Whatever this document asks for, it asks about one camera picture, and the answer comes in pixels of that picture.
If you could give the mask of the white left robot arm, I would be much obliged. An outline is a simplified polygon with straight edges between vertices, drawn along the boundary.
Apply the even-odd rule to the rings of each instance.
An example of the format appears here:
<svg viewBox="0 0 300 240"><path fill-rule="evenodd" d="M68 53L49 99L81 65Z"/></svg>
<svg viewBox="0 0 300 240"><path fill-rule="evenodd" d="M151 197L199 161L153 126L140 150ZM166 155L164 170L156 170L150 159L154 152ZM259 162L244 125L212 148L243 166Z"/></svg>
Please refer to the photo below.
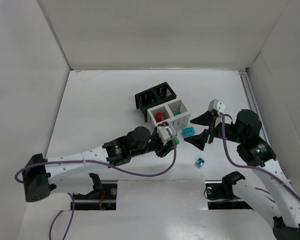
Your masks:
<svg viewBox="0 0 300 240"><path fill-rule="evenodd" d="M136 173L121 169L131 159L154 152L159 158L170 151L176 151L174 137L176 132L166 122L150 131L138 126L127 135L104 143L97 148L82 153L44 158L41 153L33 155L24 168L15 174L23 184L26 202L37 202L50 196L51 193L73 193L97 196L102 192L102 184L96 169L107 167L120 172L146 178L156 177L168 172Z"/></svg>

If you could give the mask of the green rounded lego block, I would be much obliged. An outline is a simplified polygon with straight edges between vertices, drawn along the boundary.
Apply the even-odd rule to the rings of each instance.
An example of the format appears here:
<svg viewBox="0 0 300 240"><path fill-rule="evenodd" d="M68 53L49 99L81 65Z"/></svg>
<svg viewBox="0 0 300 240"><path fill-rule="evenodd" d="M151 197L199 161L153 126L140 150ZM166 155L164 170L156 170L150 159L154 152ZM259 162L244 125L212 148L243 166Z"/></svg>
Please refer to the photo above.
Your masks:
<svg viewBox="0 0 300 240"><path fill-rule="evenodd" d="M174 137L174 143L176 146L180 143L180 140L176 136Z"/></svg>

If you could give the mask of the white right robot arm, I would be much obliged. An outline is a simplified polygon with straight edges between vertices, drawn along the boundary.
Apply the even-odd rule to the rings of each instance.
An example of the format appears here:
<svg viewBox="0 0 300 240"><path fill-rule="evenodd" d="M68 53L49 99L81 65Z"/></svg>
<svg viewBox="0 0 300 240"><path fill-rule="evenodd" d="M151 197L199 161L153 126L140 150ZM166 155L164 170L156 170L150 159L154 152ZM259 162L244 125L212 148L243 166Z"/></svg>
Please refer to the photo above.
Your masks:
<svg viewBox="0 0 300 240"><path fill-rule="evenodd" d="M300 240L300 196L283 173L271 146L260 137L262 123L258 115L243 109L234 122L226 123L225 118L221 111L206 111L190 122L207 129L184 140L204 150L214 138L221 139L230 164L250 169L269 194L260 193L244 175L234 171L222 178L218 191L211 188L207 195L213 200L242 199L268 223L276 239Z"/></svg>

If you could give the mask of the red lego block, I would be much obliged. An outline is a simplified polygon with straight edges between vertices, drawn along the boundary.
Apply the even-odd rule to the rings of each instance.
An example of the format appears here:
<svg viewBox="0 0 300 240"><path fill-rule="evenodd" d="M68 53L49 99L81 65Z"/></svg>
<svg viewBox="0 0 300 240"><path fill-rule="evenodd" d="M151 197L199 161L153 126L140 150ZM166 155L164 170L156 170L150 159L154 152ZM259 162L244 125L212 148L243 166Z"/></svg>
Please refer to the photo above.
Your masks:
<svg viewBox="0 0 300 240"><path fill-rule="evenodd" d="M156 122L161 122L164 120L164 115L162 112L158 112L157 115L156 115Z"/></svg>

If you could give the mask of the green lego brick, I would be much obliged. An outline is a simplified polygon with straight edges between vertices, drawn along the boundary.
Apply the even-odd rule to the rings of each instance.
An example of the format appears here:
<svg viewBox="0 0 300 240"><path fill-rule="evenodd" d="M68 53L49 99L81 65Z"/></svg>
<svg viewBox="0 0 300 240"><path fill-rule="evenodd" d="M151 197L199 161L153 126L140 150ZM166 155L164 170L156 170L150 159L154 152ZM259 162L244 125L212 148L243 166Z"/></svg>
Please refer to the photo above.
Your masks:
<svg viewBox="0 0 300 240"><path fill-rule="evenodd" d="M174 110L173 111L173 116L177 116L177 115L180 115L181 112L179 110Z"/></svg>

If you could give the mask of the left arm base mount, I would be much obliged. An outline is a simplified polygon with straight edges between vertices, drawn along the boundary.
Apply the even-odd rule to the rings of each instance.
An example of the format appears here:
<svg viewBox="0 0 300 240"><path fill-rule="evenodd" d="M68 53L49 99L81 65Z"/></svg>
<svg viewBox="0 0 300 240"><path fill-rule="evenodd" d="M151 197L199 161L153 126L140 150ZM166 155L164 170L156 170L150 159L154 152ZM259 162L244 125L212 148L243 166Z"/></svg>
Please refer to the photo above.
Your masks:
<svg viewBox="0 0 300 240"><path fill-rule="evenodd" d="M116 210L117 183L118 181L102 181L102 190L92 191L86 195L74 194L74 204L70 209L75 211L113 211Z"/></svg>

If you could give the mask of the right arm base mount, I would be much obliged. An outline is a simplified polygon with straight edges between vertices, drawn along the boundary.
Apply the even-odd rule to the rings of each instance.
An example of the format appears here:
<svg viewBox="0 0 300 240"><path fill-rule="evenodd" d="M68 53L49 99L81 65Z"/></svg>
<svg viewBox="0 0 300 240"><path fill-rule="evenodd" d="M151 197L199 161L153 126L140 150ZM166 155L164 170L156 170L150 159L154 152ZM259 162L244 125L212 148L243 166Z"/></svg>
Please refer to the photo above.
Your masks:
<svg viewBox="0 0 300 240"><path fill-rule="evenodd" d="M204 197L208 200L208 210L252 210L245 201L228 191L221 180L205 182Z"/></svg>

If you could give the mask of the teal lego brick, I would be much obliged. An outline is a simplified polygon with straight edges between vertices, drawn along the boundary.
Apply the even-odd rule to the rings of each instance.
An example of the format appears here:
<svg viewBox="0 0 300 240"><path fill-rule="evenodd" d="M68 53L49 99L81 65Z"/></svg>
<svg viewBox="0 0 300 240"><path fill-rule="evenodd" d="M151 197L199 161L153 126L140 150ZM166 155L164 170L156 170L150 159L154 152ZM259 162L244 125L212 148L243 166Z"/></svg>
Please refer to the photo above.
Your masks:
<svg viewBox="0 0 300 240"><path fill-rule="evenodd" d="M182 129L183 138L188 138L195 135L195 129L193 127L186 127Z"/></svg>

